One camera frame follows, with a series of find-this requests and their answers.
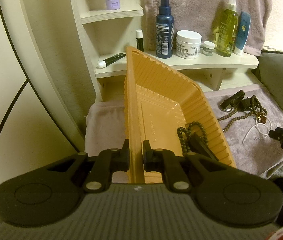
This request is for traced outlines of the orange plastic tray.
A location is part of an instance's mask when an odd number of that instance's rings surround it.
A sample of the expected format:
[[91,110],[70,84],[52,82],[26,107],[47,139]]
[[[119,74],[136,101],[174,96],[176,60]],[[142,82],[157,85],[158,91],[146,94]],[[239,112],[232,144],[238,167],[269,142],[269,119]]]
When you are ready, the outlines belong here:
[[129,140],[129,182],[159,183],[159,175],[147,175],[143,167],[143,141],[151,148],[182,148],[177,129],[198,121],[206,131],[208,147],[224,164],[235,160],[222,128],[201,87],[162,61],[134,48],[126,48],[124,82],[125,132]]

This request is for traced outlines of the dark beaded jewelry cluster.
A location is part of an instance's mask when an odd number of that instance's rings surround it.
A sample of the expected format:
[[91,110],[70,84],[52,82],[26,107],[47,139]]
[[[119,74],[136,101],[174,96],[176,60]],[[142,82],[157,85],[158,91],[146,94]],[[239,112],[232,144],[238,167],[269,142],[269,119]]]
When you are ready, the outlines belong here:
[[258,123],[266,124],[268,112],[255,95],[243,99],[240,103],[240,108],[254,115]]

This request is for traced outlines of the black tube white cap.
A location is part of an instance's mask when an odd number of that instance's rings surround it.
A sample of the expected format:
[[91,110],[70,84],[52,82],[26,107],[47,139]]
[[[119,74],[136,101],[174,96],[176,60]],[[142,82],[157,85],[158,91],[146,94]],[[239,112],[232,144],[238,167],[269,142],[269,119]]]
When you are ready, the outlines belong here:
[[107,66],[109,66],[110,64],[113,64],[115,63],[116,61],[119,61],[120,59],[123,59],[124,57],[126,56],[125,53],[118,53],[118,54],[115,54],[111,57],[108,57],[102,61],[100,61],[97,65],[97,68],[98,69],[103,69]]

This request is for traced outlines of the white cream jar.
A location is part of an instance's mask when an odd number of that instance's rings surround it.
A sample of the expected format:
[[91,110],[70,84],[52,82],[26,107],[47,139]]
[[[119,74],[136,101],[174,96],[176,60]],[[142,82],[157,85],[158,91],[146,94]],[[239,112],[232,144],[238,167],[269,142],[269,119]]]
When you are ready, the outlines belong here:
[[176,34],[176,54],[184,59],[199,56],[202,35],[191,30],[179,30]]

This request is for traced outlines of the small white green jar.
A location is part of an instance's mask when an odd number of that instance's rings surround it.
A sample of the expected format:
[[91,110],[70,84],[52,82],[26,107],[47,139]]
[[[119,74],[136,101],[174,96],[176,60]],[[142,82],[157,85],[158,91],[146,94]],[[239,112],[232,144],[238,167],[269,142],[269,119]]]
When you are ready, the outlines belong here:
[[212,56],[215,49],[215,43],[210,41],[203,42],[203,54],[206,56]]

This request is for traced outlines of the blue white tube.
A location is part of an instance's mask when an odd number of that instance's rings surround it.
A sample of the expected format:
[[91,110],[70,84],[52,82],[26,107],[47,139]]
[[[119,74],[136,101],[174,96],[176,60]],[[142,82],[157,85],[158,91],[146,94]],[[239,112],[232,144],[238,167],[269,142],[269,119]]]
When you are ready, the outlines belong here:
[[240,15],[240,22],[238,26],[237,38],[235,40],[234,53],[241,55],[246,45],[248,34],[251,25],[251,15],[248,12],[242,11]]

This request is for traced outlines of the black white lip balm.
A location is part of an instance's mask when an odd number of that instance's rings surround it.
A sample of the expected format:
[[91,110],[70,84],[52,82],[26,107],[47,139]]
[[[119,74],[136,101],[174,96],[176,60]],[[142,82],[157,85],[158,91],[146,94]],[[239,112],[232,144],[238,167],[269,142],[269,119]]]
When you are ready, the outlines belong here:
[[144,51],[143,30],[137,29],[135,31],[135,37],[136,37],[136,42],[137,42],[137,49],[140,51]]

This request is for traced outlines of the green oil spray bottle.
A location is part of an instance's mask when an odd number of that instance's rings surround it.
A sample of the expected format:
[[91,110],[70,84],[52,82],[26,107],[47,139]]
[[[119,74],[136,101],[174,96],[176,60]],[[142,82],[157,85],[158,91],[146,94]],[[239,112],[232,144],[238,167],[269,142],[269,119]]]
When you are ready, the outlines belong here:
[[231,56],[237,35],[238,22],[237,0],[229,0],[220,22],[216,47],[219,55],[224,57]]

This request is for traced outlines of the blue spray bottle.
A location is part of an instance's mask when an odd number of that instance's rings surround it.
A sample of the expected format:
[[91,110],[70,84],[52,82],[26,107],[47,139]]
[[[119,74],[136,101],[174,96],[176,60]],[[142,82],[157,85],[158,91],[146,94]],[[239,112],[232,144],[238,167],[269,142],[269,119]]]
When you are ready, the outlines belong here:
[[156,16],[156,55],[168,59],[173,55],[174,17],[171,14],[170,0],[161,0]]

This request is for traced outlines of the pink hanging towel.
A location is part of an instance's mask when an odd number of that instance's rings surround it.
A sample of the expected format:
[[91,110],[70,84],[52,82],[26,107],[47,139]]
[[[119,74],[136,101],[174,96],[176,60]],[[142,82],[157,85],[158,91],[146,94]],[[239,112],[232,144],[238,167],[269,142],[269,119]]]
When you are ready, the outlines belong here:
[[[149,50],[156,49],[156,16],[161,0],[144,0],[146,41]],[[203,40],[213,41],[219,31],[222,14],[229,0],[170,0],[175,31],[192,30]],[[259,56],[265,42],[266,24],[272,0],[237,0],[237,12],[251,15],[251,26],[244,52]]]

